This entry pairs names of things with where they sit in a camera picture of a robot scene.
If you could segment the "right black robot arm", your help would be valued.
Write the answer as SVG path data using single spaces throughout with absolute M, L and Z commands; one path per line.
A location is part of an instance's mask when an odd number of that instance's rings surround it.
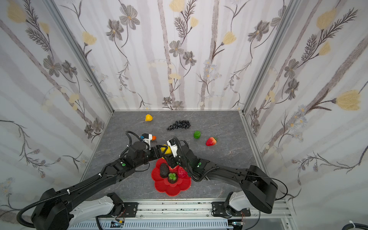
M 267 176 L 258 166 L 231 168 L 213 161 L 198 158 L 187 144 L 171 144 L 163 148 L 163 157 L 170 167 L 180 166 L 195 182 L 219 180 L 239 187 L 250 205 L 260 212 L 271 214 L 278 192 L 275 178 Z

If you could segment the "red strawberry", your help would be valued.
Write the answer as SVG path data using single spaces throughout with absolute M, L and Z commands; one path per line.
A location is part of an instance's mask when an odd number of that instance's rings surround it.
M 217 143 L 217 139 L 215 137 L 210 137 L 207 141 L 206 141 L 206 145 L 207 146 L 214 146 Z

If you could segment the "green pepper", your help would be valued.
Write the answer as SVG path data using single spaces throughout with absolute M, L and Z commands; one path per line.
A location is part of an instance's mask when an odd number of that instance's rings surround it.
M 201 132 L 200 131 L 195 131 L 194 132 L 194 138 L 199 139 L 200 137 L 201 137 Z

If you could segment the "yellow lemon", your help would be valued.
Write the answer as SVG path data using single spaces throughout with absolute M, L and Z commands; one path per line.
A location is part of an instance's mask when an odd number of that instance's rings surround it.
M 160 147 L 160 150 L 161 150 L 161 152 L 162 152 L 163 155 L 170 155 L 170 154 L 172 154 L 172 150 L 171 150 L 170 146 L 162 145 Z

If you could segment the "dark mangosteen green top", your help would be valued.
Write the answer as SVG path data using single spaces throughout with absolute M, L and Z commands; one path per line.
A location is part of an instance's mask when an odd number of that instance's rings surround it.
M 170 183 L 170 184 L 175 184 L 175 183 L 177 183 L 177 181 L 178 181 L 178 176 L 177 176 L 177 174 L 176 173 L 169 173 L 168 174 L 168 177 L 167 177 L 167 179 L 168 179 L 168 182 Z

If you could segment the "red flower-shaped bowl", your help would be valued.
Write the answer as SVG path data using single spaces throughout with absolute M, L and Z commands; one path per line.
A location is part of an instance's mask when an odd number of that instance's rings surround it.
M 160 165 L 162 163 L 165 163 L 168 165 L 167 161 L 164 158 L 160 158 L 155 168 L 151 172 L 151 178 L 154 181 L 154 187 L 155 189 L 160 193 L 166 193 L 168 196 L 177 196 L 182 191 L 186 191 L 191 187 L 192 179 L 188 176 L 187 178 L 178 178 L 177 183 L 170 184 L 168 182 L 167 178 L 161 178 L 160 177 Z M 177 173 L 177 168 L 179 166 L 176 166 L 174 168 L 171 168 L 168 165 L 170 172 Z

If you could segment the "small yellow pear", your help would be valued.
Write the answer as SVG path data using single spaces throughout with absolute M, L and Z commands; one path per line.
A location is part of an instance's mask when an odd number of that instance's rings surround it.
M 152 116 L 152 115 L 147 114 L 147 115 L 145 116 L 145 121 L 150 122 L 150 121 L 152 121 L 152 120 L 153 120 L 153 116 Z

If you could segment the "dark red raspberry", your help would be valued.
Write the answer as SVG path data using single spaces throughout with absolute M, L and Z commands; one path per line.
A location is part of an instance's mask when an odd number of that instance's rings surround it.
M 182 168 L 180 166 L 177 168 L 177 173 L 176 174 L 178 175 L 179 178 L 187 178 L 188 177 L 187 172 L 184 170 L 184 168 Z

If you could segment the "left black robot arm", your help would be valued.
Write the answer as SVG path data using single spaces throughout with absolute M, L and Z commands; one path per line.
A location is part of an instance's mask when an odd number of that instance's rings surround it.
M 25 227 L 37 230 L 66 230 L 75 217 L 72 211 L 82 202 L 99 191 L 123 181 L 136 168 L 160 159 L 168 150 L 167 146 L 151 146 L 137 136 L 133 142 L 133 132 L 127 131 L 129 144 L 119 158 L 106 164 L 98 174 L 70 187 L 43 193 L 40 200 L 21 209 L 16 220 Z

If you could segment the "dark avocado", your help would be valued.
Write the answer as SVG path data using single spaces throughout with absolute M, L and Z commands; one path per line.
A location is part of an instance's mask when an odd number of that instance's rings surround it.
M 167 164 L 162 163 L 160 165 L 160 177 L 161 178 L 167 178 L 169 176 L 170 169 Z

